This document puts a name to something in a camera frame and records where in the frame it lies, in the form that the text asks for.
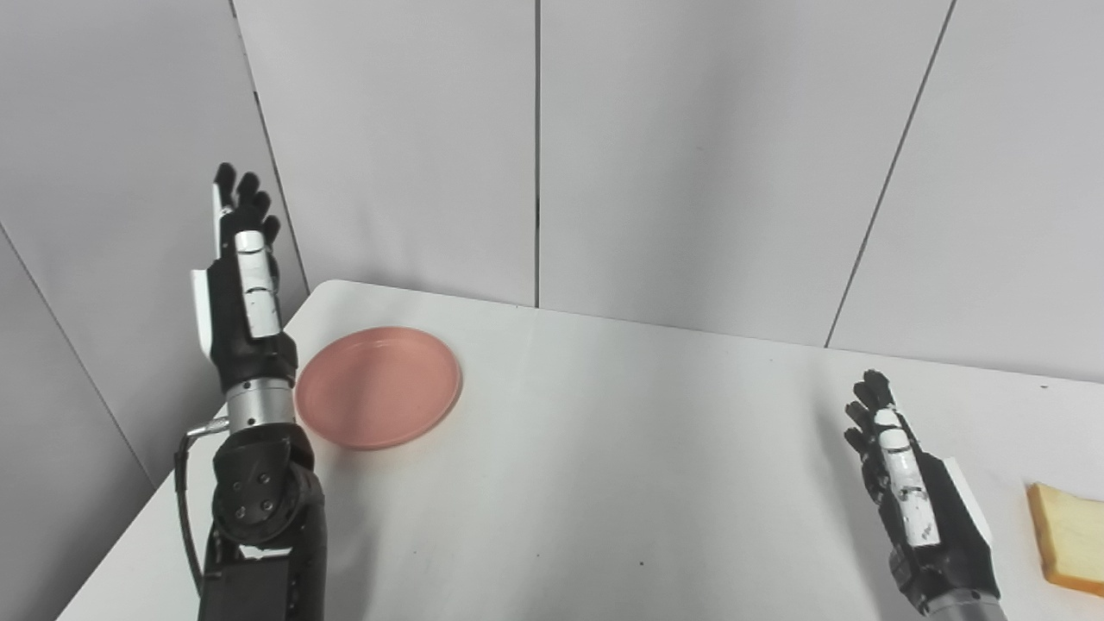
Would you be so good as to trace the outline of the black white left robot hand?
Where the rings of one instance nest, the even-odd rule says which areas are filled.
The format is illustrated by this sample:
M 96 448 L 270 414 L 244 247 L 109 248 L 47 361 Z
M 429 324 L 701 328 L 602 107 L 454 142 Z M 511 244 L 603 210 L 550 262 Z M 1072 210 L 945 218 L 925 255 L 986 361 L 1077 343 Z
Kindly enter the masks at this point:
M 284 331 L 280 315 L 273 319 L 275 334 L 257 336 L 251 330 L 235 244 L 241 233 L 261 236 L 257 255 L 266 262 L 273 309 L 279 310 L 280 272 L 273 244 L 282 223 L 270 213 L 272 198 L 261 189 L 256 173 L 237 173 L 229 162 L 217 165 L 212 197 L 216 259 L 192 273 L 201 349 L 216 367 L 222 392 L 261 379 L 291 386 L 298 370 L 297 345 Z

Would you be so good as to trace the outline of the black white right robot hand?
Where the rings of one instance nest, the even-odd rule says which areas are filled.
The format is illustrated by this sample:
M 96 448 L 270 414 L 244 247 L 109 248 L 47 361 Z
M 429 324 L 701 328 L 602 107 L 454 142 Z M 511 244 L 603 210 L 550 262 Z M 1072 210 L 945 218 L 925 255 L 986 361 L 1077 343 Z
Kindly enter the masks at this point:
M 988 525 L 960 469 L 921 448 L 884 373 L 866 371 L 853 396 L 843 439 L 860 457 L 900 593 L 926 620 L 1006 620 Z

